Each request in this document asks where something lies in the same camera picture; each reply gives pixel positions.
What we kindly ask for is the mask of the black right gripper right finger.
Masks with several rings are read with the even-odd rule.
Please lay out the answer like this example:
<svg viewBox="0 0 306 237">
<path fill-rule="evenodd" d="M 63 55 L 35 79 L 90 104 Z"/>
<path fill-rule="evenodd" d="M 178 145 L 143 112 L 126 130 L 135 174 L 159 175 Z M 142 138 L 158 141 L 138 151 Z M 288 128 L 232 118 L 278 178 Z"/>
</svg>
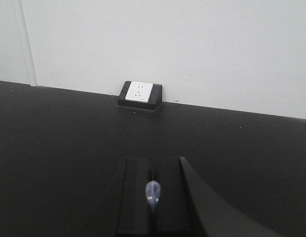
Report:
<svg viewBox="0 0 306 237">
<path fill-rule="evenodd" d="M 155 171 L 156 181 L 161 185 L 160 200 L 156 209 L 156 233 L 191 233 L 179 158 L 157 159 Z"/>
</svg>

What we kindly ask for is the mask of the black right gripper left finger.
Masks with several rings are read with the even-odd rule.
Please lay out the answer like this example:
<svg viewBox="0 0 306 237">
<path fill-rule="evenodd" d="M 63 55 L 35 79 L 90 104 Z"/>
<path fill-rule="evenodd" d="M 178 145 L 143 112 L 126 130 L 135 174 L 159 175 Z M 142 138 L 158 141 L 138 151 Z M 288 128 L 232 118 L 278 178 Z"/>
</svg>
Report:
<svg viewBox="0 0 306 237">
<path fill-rule="evenodd" d="M 142 158 L 128 158 L 117 227 L 118 234 L 150 233 L 150 213 L 145 194 L 148 181 L 148 161 Z"/>
</svg>

